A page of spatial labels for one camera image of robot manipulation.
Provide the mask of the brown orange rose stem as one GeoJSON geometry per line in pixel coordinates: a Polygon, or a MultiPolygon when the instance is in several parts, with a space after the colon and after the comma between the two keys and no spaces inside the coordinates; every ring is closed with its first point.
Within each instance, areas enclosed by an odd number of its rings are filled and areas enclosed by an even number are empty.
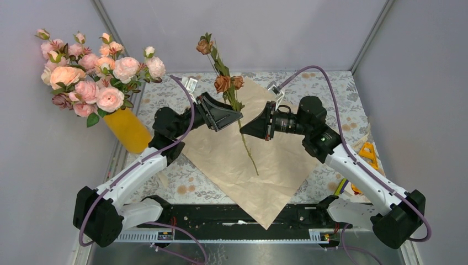
{"type": "Polygon", "coordinates": [[[218,94],[222,94],[225,103],[229,103],[235,111],[242,111],[245,105],[238,99],[237,92],[244,86],[242,76],[232,76],[229,68],[224,64],[212,33],[202,35],[197,43],[196,50],[208,57],[210,65],[217,76],[214,87],[218,94]]]}

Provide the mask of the orange paper bouquet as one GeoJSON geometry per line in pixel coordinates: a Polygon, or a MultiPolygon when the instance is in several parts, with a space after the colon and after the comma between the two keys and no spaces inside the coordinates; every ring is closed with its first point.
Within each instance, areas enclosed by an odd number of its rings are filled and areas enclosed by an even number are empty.
{"type": "Polygon", "coordinates": [[[302,135],[275,132],[265,141],[241,136],[238,125],[192,130],[183,153],[267,230],[319,162],[304,150],[302,135]]]}

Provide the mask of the cream printed ribbon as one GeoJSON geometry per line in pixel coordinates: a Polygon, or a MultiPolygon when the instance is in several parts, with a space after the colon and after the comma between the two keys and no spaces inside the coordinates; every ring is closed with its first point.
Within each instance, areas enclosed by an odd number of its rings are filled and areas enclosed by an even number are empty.
{"type": "Polygon", "coordinates": [[[166,175],[164,172],[159,171],[158,173],[156,173],[156,176],[157,176],[157,178],[160,180],[160,182],[162,183],[162,185],[163,185],[165,188],[168,188],[169,181],[168,181],[167,175],[166,175]]]}

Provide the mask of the dark mauve rose stem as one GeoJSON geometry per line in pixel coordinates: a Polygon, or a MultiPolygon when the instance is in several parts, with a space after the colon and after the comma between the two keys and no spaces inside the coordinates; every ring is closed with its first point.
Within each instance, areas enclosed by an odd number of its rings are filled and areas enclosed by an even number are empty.
{"type": "Polygon", "coordinates": [[[60,93],[60,94],[54,95],[51,101],[54,105],[58,106],[61,110],[73,109],[73,104],[66,93],[60,93]]]}

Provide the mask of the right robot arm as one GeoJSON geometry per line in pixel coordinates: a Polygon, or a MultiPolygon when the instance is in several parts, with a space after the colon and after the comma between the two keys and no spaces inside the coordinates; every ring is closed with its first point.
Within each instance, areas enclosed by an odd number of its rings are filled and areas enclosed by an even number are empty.
{"type": "Polygon", "coordinates": [[[323,200],[326,207],[317,211],[317,222],[323,227],[336,222],[361,227],[372,231],[387,247],[400,248],[423,224],[425,196],[418,190],[406,191],[359,157],[326,124],[327,111],[318,97],[303,97],[296,113],[285,112],[285,108],[275,101],[267,102],[240,133],[265,141],[276,133],[304,136],[302,145],[310,156],[340,173],[370,201],[365,205],[330,196],[323,200]]]}

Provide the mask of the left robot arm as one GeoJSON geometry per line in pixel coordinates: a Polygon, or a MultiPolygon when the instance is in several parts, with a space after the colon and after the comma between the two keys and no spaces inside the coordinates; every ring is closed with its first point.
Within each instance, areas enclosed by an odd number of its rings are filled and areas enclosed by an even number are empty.
{"type": "Polygon", "coordinates": [[[218,132],[242,117],[239,110],[206,92],[182,114],[170,107],[159,108],[153,123],[154,136],[142,154],[107,182],[94,189],[85,186],[77,193],[73,225],[79,229],[80,245],[87,245],[87,236],[90,243],[109,246],[122,231],[146,222],[159,227],[168,225],[170,210],[157,199],[146,198],[132,204],[127,204],[127,199],[179,157],[189,132],[204,125],[218,132]]]}

